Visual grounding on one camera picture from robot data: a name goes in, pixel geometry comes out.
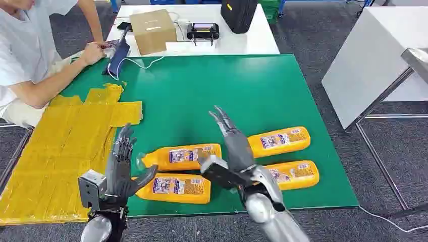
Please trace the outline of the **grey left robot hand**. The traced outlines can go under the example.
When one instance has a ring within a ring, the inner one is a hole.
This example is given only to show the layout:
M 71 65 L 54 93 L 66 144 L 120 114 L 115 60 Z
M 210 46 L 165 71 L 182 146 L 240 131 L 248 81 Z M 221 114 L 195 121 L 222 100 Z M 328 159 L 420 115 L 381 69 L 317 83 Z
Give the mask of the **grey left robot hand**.
M 108 188 L 104 194 L 107 208 L 125 207 L 129 197 L 148 185 L 158 172 L 158 165 L 152 165 L 143 175 L 131 179 L 131 158 L 137 140 L 132 134 L 131 124 L 127 123 L 118 134 L 109 155 L 105 169 Z

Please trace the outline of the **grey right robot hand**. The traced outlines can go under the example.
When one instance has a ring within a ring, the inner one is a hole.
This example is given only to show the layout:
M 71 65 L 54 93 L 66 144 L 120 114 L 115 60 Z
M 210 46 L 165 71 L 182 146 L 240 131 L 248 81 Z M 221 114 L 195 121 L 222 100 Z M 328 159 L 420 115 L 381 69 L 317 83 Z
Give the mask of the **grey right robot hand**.
M 216 112 L 209 111 L 208 113 L 215 119 L 223 134 L 228 149 L 229 159 L 227 163 L 229 169 L 241 173 L 252 169 L 256 162 L 247 137 L 236 127 L 221 107 L 214 105 L 214 108 Z

